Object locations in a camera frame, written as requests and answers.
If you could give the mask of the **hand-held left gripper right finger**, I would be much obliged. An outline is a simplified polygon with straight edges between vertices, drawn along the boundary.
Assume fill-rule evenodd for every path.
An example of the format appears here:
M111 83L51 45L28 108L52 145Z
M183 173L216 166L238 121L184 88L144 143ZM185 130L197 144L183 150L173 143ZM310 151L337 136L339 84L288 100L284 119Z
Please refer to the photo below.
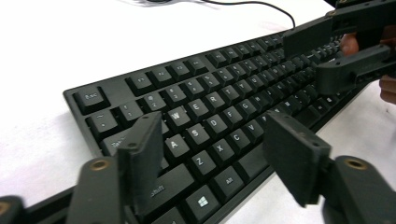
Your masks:
M329 165L331 149L297 119L275 111L267 114L264 158L300 206L318 202L318 184Z

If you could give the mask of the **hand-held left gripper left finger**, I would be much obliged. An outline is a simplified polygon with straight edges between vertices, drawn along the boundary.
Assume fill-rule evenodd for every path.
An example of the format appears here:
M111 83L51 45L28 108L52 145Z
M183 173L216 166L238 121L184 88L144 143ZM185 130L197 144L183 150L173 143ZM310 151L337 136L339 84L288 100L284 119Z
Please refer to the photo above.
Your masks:
M125 204L143 215L163 160L162 113L140 117L117 149L120 186Z

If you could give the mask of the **black computer keyboard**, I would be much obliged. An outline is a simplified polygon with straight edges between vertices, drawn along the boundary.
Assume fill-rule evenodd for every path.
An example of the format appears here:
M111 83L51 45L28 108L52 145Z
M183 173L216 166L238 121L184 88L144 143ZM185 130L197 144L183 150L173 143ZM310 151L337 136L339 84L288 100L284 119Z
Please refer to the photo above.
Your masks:
M261 154L269 112L320 129L351 99L317 92L315 67L340 41L286 58L267 35L67 90L95 156L111 156L141 116L163 115L163 161L147 212L127 224L220 224L272 174Z

